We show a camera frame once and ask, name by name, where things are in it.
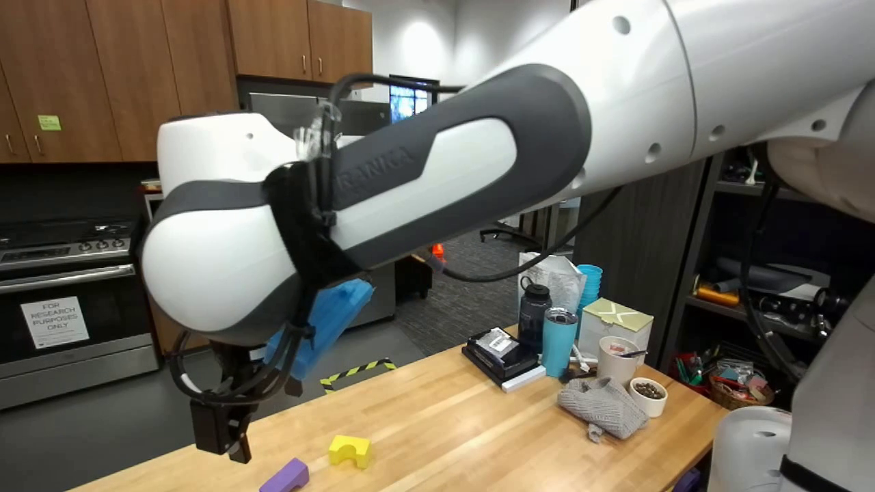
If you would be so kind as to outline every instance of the white sign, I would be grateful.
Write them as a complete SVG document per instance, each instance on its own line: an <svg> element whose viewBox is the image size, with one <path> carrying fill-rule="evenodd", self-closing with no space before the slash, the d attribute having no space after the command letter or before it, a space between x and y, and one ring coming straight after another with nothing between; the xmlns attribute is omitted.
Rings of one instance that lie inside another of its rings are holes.
<svg viewBox="0 0 875 492"><path fill-rule="evenodd" d="M21 304L21 315L36 350L91 340L76 294Z"/></svg>

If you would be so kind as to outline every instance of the yellow block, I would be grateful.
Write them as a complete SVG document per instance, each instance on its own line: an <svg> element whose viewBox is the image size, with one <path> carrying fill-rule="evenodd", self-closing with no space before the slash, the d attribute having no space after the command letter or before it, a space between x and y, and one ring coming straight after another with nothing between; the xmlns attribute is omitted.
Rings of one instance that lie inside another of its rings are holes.
<svg viewBox="0 0 875 492"><path fill-rule="evenodd" d="M342 465L353 463L356 468L367 468L373 463L373 439L336 435L327 449L327 463Z"/></svg>

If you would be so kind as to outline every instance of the paper cup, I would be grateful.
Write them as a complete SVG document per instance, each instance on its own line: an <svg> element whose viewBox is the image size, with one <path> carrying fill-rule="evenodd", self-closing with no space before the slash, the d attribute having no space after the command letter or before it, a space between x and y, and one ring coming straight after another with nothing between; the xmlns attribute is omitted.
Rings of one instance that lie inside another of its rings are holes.
<svg viewBox="0 0 875 492"><path fill-rule="evenodd" d="M646 360L646 355L623 357L623 352L635 352L635 342L621 335L601 335L600 340L600 379L612 379L619 385L627 385L638 365Z"/></svg>
<svg viewBox="0 0 875 492"><path fill-rule="evenodd" d="M664 412L668 389L650 376L630 379L632 398L646 411L649 417L658 417Z"/></svg>

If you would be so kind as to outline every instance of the blue cup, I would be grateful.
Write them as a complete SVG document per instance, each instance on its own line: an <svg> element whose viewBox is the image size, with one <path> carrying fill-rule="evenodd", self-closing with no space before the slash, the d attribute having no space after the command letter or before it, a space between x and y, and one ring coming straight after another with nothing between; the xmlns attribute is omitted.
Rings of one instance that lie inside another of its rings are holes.
<svg viewBox="0 0 875 492"><path fill-rule="evenodd" d="M564 307L545 315L542 363L550 376L561 376L569 365L571 344L578 342L578 318Z"/></svg>
<svg viewBox="0 0 875 492"><path fill-rule="evenodd" d="M578 304L578 312L580 312L601 294L601 273L605 271L600 264L580 263L578 273L584 279L582 292L580 292L580 304Z"/></svg>

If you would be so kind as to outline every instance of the silver appliance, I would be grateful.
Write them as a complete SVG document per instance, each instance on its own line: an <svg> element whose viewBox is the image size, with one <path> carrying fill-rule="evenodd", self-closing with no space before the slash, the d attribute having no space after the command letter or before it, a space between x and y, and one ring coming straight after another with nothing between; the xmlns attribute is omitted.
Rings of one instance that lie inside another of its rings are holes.
<svg viewBox="0 0 875 492"><path fill-rule="evenodd" d="M0 411L158 370L132 232L0 225Z"/></svg>

